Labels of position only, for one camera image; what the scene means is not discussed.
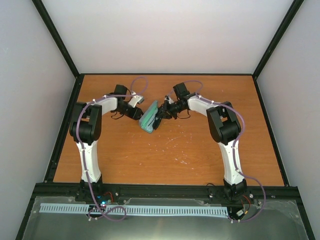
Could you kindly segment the grey-blue glasses case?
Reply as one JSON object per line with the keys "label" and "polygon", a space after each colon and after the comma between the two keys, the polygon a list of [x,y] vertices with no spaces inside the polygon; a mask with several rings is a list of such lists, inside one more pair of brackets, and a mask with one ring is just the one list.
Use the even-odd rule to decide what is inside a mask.
{"label": "grey-blue glasses case", "polygon": [[151,134],[154,131],[153,124],[156,120],[158,108],[158,101],[155,100],[138,121],[140,128],[149,134]]}

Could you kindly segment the dark aviator sunglasses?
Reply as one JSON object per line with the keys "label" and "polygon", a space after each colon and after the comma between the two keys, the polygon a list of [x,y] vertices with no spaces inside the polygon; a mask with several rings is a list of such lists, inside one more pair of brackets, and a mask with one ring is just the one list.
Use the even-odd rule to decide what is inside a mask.
{"label": "dark aviator sunglasses", "polygon": [[158,106],[156,104],[151,105],[147,112],[147,122],[145,124],[145,130],[148,133],[152,133],[154,130],[156,130],[159,126],[159,123],[161,122],[161,119],[156,118],[156,114],[158,112]]}

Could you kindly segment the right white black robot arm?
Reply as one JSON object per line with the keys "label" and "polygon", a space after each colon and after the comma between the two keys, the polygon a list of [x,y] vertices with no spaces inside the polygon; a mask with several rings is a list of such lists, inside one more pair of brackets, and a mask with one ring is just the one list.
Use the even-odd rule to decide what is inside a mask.
{"label": "right white black robot arm", "polygon": [[223,103],[209,100],[199,93],[190,93],[185,83],[173,87],[176,101],[169,95],[157,108],[153,129],[157,129],[163,119],[177,119],[183,111],[193,111],[207,117],[209,132],[218,144],[224,166],[223,191],[229,201],[234,201],[247,189],[247,182],[242,173],[239,138],[242,132],[237,113],[230,102]]}

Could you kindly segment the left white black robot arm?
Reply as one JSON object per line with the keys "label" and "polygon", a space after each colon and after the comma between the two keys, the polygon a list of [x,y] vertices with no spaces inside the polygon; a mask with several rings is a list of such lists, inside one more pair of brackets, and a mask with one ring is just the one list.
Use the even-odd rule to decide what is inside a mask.
{"label": "left white black robot arm", "polygon": [[139,120],[143,111],[137,107],[144,101],[140,94],[117,84],[113,92],[89,102],[76,102],[71,116],[69,134],[73,137],[81,160],[79,195],[99,201],[103,198],[103,177],[98,161],[98,140],[102,133],[102,117],[106,113],[119,113]]}

